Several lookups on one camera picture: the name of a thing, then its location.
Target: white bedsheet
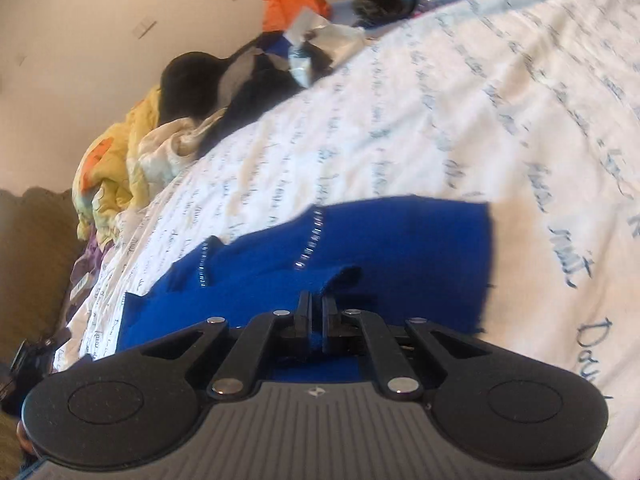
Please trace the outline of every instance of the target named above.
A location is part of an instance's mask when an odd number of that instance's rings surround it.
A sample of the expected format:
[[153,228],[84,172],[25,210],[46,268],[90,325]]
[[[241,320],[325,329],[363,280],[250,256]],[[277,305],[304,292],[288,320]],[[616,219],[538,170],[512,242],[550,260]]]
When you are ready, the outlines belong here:
[[58,367],[111,354],[124,292],[209,235],[312,202],[488,201],[486,339],[593,381],[610,409],[596,462],[638,480],[639,20],[638,0],[465,0],[406,23],[124,214]]

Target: yellow cloth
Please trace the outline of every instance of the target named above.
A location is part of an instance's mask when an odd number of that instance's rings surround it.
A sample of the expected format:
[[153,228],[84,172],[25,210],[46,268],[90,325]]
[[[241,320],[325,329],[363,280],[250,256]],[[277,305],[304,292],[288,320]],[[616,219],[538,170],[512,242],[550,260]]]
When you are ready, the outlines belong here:
[[134,106],[123,123],[94,140],[80,161],[72,196],[78,212],[78,238],[87,240],[91,225],[100,247],[118,235],[115,216],[127,207],[149,203],[148,185],[138,165],[138,144],[158,124],[159,86]]

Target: beige wall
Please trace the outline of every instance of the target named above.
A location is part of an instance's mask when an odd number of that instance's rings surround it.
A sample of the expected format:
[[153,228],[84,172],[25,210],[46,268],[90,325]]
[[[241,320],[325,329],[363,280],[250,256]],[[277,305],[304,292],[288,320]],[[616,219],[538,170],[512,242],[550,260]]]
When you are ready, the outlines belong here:
[[[0,0],[0,187],[69,188],[89,143],[167,62],[228,56],[260,33],[262,10],[262,0]],[[158,24],[138,40],[145,16]]]

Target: blue fabric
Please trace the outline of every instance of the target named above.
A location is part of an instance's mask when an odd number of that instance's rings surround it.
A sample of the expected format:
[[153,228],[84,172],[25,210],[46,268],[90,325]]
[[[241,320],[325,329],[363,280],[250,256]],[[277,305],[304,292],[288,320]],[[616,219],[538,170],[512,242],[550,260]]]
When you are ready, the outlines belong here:
[[227,246],[211,237],[207,286],[200,285],[200,246],[146,296],[127,294],[118,351],[210,316],[241,326],[261,312],[295,310],[301,290],[331,292],[339,308],[372,310],[388,324],[421,316],[475,331],[492,254],[487,204],[406,196],[322,208],[318,246],[297,270],[313,210]]

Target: orange bag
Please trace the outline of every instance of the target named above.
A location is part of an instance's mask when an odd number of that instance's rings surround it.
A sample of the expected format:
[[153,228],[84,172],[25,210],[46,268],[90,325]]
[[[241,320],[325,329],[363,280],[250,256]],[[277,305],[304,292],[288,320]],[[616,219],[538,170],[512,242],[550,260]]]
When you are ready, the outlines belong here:
[[287,30],[289,25],[297,18],[302,7],[309,7],[313,12],[329,18],[331,6],[326,0],[264,0],[267,2],[267,10],[264,13],[262,30],[273,32],[274,30]]

